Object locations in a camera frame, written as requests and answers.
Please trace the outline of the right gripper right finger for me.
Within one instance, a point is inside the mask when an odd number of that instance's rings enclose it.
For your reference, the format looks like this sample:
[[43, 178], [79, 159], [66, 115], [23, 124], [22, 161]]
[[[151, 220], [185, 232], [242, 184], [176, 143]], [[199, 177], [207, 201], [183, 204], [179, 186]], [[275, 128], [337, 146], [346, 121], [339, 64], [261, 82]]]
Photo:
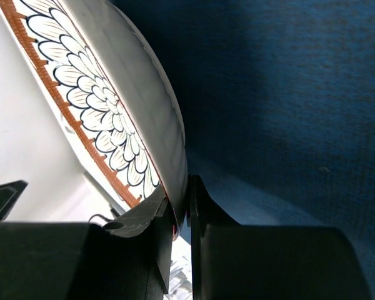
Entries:
[[189, 175], [187, 185], [187, 226], [193, 225], [193, 217], [198, 217], [199, 225], [239, 226], [220, 205], [218, 205], [199, 175]]

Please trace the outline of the floral ceramic plate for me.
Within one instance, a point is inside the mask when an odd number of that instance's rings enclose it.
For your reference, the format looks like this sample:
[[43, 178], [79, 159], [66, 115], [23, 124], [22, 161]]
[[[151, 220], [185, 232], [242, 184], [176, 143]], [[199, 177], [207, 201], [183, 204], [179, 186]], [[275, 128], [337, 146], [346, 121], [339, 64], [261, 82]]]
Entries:
[[178, 234], [188, 183], [183, 117], [139, 29], [109, 1], [0, 1], [0, 15], [111, 205], [127, 211], [161, 191]]

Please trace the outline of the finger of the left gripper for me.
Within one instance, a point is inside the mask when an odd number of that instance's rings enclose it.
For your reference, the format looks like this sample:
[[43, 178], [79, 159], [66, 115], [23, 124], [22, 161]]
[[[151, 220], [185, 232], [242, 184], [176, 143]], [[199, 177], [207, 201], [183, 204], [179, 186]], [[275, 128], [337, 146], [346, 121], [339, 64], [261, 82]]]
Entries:
[[28, 183], [23, 180], [0, 184], [0, 221], [5, 220]]

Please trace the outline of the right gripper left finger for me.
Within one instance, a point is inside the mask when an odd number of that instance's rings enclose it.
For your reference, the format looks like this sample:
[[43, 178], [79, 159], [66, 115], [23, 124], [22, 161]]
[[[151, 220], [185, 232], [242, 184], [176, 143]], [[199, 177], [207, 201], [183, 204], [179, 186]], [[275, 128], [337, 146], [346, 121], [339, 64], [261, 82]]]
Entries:
[[136, 237], [142, 234], [156, 217], [163, 216], [167, 205], [168, 199], [164, 189], [157, 187], [143, 202], [108, 222], [102, 228], [121, 238]]

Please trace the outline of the blue whale placemat cloth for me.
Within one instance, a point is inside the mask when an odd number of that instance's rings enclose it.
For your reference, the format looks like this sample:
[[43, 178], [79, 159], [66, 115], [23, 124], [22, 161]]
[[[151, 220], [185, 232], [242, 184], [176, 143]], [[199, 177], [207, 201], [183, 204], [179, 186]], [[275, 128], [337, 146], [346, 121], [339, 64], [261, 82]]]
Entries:
[[242, 223], [327, 225], [375, 299], [375, 1], [116, 1], [181, 107], [188, 168]]

